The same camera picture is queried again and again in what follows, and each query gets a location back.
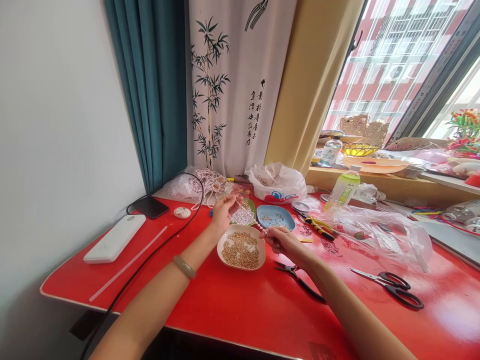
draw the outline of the hand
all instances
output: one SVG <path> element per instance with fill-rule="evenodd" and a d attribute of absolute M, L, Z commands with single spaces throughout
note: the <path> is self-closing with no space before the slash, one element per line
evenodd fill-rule
<path fill-rule="evenodd" d="M 227 231 L 230 220 L 232 220 L 232 215 L 235 214 L 240 207 L 237 200 L 241 204 L 244 198 L 242 196 L 237 197 L 236 195 L 225 196 L 213 205 L 211 224 L 220 229 L 222 234 Z"/>
<path fill-rule="evenodd" d="M 289 258 L 295 265 L 306 270 L 312 261 L 317 257 L 297 239 L 286 227 L 269 227 L 268 236 L 264 232 L 260 234 L 260 239 L 271 246 L 275 254 L 283 254 Z"/>

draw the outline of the beige curtain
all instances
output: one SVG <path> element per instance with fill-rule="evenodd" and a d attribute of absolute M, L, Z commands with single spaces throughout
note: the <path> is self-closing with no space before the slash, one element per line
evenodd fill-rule
<path fill-rule="evenodd" d="M 362 0 L 298 0 L 265 164 L 307 175 Z"/>

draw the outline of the white curtain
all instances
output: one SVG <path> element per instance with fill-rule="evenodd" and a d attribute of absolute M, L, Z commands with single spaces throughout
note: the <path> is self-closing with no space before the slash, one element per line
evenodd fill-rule
<path fill-rule="evenodd" d="M 296 0 L 188 4 L 193 163 L 243 175 L 264 164 Z"/>

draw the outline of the red tabletop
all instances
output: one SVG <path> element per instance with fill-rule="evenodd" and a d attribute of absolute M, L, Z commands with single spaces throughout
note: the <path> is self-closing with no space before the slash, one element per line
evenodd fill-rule
<path fill-rule="evenodd" d="M 256 206 L 265 204 L 252 196 Z M 162 200 L 170 212 L 147 219 L 118 259 L 110 264 L 86 264 L 84 255 L 101 238 L 68 259 L 43 283 L 43 295 L 106 310 L 141 262 L 187 220 L 173 215 L 179 206 L 192 204 Z M 289 204 L 284 208 L 292 212 Z M 148 281 L 180 254 L 210 221 L 210 209 L 198 216 L 144 267 L 120 297 L 114 311 L 121 313 Z M 166 231 L 93 302 L 89 298 L 137 255 L 165 226 Z M 298 222 L 294 234 L 308 232 Z M 478 359 L 480 355 L 480 273 L 437 245 L 429 273 L 378 258 L 344 241 L 334 243 L 313 233 L 306 243 L 326 261 L 348 287 L 419 359 Z M 195 280 L 174 308 L 166 326 L 248 347 L 301 359 L 355 359 L 355 352 L 327 305 L 310 297 L 288 273 L 274 269 L 274 260 L 291 264 L 267 246 L 266 261 L 257 271 L 225 266 L 214 249 Z M 394 300 L 382 286 L 350 271 L 371 274 L 391 271 L 407 280 L 425 304 L 412 311 Z M 310 278 L 298 274 L 314 289 Z"/>

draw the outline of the white power bank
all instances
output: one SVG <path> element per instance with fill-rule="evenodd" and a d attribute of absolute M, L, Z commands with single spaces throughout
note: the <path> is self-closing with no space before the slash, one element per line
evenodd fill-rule
<path fill-rule="evenodd" d="M 126 215 L 83 257 L 87 264 L 114 262 L 142 227 L 145 215 Z"/>

